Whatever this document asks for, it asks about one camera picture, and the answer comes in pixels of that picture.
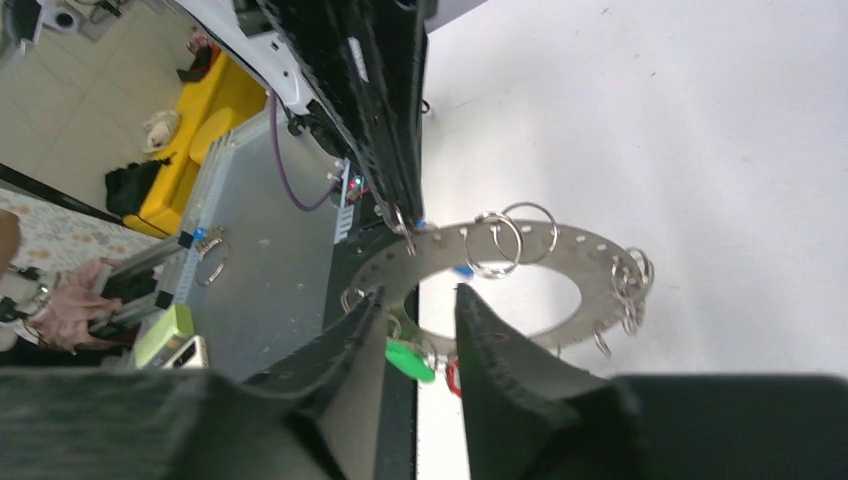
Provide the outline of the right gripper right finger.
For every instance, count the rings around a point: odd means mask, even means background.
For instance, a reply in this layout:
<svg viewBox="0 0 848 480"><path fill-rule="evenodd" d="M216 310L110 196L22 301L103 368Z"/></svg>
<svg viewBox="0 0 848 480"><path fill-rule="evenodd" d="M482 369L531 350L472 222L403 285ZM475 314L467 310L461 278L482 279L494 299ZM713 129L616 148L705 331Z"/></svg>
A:
<svg viewBox="0 0 848 480"><path fill-rule="evenodd" d="M604 382L504 320L469 286L456 290L456 346L474 479L601 479L585 415Z"/></svg>

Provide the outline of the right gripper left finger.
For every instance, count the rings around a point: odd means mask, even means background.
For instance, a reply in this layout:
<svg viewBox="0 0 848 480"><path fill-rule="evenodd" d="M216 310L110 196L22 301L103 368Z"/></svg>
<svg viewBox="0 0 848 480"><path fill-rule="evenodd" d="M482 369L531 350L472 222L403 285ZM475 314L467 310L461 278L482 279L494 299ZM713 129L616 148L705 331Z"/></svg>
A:
<svg viewBox="0 0 848 480"><path fill-rule="evenodd" d="M366 364L366 335L376 331L376 351L384 358L388 321L372 327L367 312L348 312L322 334L254 374L246 384L290 406L283 415L287 433L317 472L309 478L362 479L369 471L364 446L353 444L360 431L353 408L359 404L357 368Z"/></svg>

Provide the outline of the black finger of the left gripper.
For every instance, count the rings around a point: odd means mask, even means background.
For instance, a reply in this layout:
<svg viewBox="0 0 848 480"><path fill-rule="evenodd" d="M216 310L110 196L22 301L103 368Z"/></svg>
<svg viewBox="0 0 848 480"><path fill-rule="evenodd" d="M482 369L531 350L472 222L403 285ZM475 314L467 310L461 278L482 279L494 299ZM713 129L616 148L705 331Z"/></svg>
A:
<svg viewBox="0 0 848 480"><path fill-rule="evenodd" d="M262 1L305 79L350 145L385 222L423 215L425 1Z"/></svg>

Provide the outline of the green key tag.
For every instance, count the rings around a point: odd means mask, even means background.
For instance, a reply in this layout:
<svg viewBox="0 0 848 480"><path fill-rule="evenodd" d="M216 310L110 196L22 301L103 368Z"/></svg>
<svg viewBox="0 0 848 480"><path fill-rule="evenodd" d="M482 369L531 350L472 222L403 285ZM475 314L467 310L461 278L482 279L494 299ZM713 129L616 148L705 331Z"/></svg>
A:
<svg viewBox="0 0 848 480"><path fill-rule="evenodd" d="M427 364L424 356L400 341L387 341L385 359L399 372L412 380L431 383L436 378L434 369Z"/></svg>

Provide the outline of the red key tag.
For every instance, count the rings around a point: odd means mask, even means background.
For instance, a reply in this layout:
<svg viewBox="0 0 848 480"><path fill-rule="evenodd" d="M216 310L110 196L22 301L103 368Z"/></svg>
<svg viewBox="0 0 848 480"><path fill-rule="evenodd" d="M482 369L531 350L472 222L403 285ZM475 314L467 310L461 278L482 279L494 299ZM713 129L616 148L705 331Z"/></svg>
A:
<svg viewBox="0 0 848 480"><path fill-rule="evenodd" d="M451 360L445 367L445 380L448 390L457 398L462 397L461 382L459 376L459 362Z"/></svg>

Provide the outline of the blue key tag with key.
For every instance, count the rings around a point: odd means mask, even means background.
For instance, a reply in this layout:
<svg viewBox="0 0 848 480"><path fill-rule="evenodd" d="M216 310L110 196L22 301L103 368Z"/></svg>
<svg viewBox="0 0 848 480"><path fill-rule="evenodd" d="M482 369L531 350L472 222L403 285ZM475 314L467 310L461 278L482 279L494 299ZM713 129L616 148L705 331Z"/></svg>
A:
<svg viewBox="0 0 848 480"><path fill-rule="evenodd" d="M471 279L474 276L474 271L468 265L456 266L453 271L464 279Z"/></svg>

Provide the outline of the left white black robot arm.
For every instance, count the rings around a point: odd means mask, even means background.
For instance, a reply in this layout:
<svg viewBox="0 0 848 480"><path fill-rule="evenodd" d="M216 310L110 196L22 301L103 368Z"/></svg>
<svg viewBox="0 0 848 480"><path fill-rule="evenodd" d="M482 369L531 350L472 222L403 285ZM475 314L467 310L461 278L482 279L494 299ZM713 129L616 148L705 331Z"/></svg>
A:
<svg viewBox="0 0 848 480"><path fill-rule="evenodd" d="M287 106L315 101L363 170L385 222L424 215L422 103L435 1L182 1Z"/></svg>

